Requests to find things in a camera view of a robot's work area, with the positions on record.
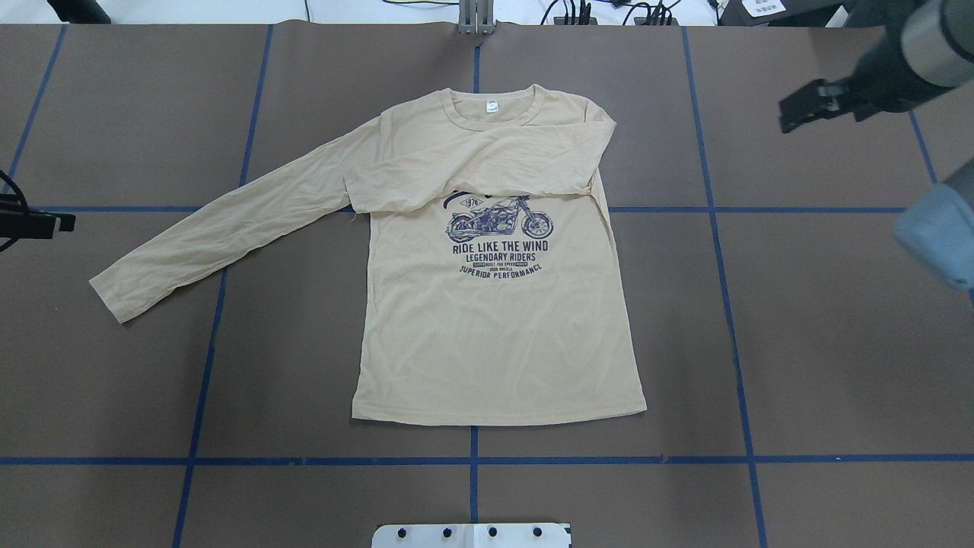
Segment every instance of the white label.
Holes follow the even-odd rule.
[[[751,14],[752,18],[760,18],[771,14],[778,14],[785,11],[781,0],[741,0],[744,9]]]

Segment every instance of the shirt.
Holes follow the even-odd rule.
[[[614,128],[591,100],[537,85],[434,92],[221,196],[91,284],[126,322],[351,204],[371,214],[353,417],[532,425],[644,411],[598,173]]]

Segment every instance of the extended sleeve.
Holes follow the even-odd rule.
[[[342,174],[380,160],[379,118],[210,202],[91,279],[119,323],[349,205]]]
[[[563,126],[498,128],[350,170],[360,213],[410,212],[455,191],[497,196],[588,194],[616,127],[608,115]]]

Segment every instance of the motorcycle graphic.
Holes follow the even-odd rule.
[[[521,230],[536,240],[547,238],[554,230],[551,217],[528,207],[527,196],[504,198],[481,210],[453,214],[446,234],[454,242],[469,242],[477,236],[509,236],[514,233],[517,219],[524,212]]]

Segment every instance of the wrinkled fabric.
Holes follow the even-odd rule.
[[[353,417],[529,425],[644,411],[597,170],[614,127],[590,100],[540,86],[435,92],[214,200],[91,284],[124,323],[351,204],[371,213]]]

